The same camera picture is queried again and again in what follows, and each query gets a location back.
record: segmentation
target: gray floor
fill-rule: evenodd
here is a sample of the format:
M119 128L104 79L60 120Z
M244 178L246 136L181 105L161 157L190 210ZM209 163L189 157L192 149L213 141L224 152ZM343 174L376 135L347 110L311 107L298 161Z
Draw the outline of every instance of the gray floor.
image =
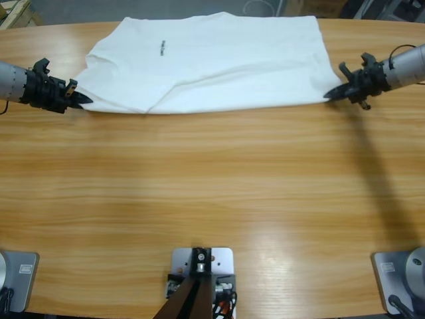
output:
M182 19L226 11L269 17L279 0L32 0L46 25L138 19Z

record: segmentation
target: cable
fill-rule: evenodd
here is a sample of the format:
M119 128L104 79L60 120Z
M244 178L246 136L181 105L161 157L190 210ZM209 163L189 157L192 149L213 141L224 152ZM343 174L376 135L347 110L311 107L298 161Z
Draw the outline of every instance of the cable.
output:
M217 300L212 313L214 319L218 319L218 317L222 317L222 319L232 319L233 311L236 307L236 303L238 301L238 295L235 292L231 294L227 294L225 298L222 300Z
M5 110L4 110L4 111L2 111L2 113L0 113L0 115L3 115L4 113L6 113L8 108L9 108L9 101L6 101L6 107L5 107Z
M417 315L411 311L405 304L402 303L400 298L396 296L395 294L392 294L388 298L388 302L391 306L396 308L399 313L402 314L407 319L418 319Z
M363 19L365 16L366 10L369 8L369 5L371 4L372 0L368 0L365 6L363 7L363 10L361 11L360 19Z
M403 48L403 47L409 47L409 48L416 48L416 45L399 45L398 47L396 47L394 50L391 51L390 53L390 57L388 58L388 67L390 68L390 70L394 70L394 64L392 63L392 55L399 49L399 48Z
M265 0L249 0L249 1L247 1L245 3L244 7L242 8L242 12L244 13L244 15L248 15L248 13L247 13L248 7L254 2L260 2L260 3L267 5L272 10L272 17L276 16L276 11L273 8L273 6L270 4L270 2L267 2Z

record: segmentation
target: wooden crate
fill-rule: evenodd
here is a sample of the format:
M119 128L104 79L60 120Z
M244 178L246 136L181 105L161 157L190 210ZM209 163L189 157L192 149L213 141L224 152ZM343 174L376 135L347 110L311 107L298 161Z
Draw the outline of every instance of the wooden crate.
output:
M0 6L7 12L6 19L0 24L0 30L34 27L43 23L40 15L31 8L30 0L2 2Z

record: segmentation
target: wooden table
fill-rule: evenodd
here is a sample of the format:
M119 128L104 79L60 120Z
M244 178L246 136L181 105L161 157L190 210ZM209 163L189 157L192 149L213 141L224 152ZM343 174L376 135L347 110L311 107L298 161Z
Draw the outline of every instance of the wooden table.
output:
M0 60L77 75L117 23L0 32ZM332 64L425 25L323 20ZM151 318L176 247L231 247L240 318L383 312L370 255L425 243L425 91L215 114L17 104L0 117L0 245L36 251L30 311Z

